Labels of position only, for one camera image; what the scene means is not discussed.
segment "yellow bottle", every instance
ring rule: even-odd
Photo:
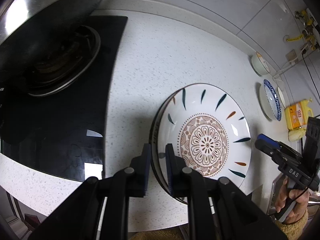
[[[307,124],[309,116],[313,117],[312,109],[308,107],[309,102],[312,102],[311,98],[309,100],[302,100],[292,106],[288,106],[284,110],[289,130],[296,129]]]

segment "white decorative plate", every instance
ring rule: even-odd
[[[193,84],[180,90],[167,105],[158,133],[159,163],[167,180],[165,146],[203,176],[228,177],[238,187],[249,168],[248,123],[237,103],[223,90]]]

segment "tiled wall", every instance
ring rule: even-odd
[[[299,52],[303,40],[284,42],[285,35],[300,35],[303,25],[293,16],[306,8],[303,0],[157,0],[206,17],[237,35],[277,70],[287,62],[285,55],[292,49]],[[316,85],[320,88],[320,53],[307,56],[306,62]],[[285,73],[291,103],[313,97],[315,114],[320,114],[318,98],[310,75],[301,61]]]

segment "countertop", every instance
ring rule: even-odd
[[[259,206],[266,210],[271,183],[280,172],[269,157],[254,149],[254,139],[264,133],[294,145],[288,142],[284,113],[280,122],[270,121],[263,114],[257,93],[264,78],[254,72],[248,56],[208,32],[166,17],[125,10],[97,10],[94,14],[129,18],[110,85],[106,176],[140,155],[156,111],[172,92],[192,83],[209,83],[226,91],[246,117],[252,157],[240,189],[249,194],[263,184]],[[0,154],[0,185],[44,215],[49,215],[79,184],[32,170]],[[187,206],[167,195],[150,169],[147,196],[130,199],[128,231],[187,222]]]

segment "wall socket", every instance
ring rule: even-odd
[[[291,50],[288,54],[285,55],[285,57],[287,58],[288,61],[294,60],[297,57],[297,54],[295,52],[295,50]],[[296,59],[294,61],[295,64],[297,64],[299,62],[298,59]]]

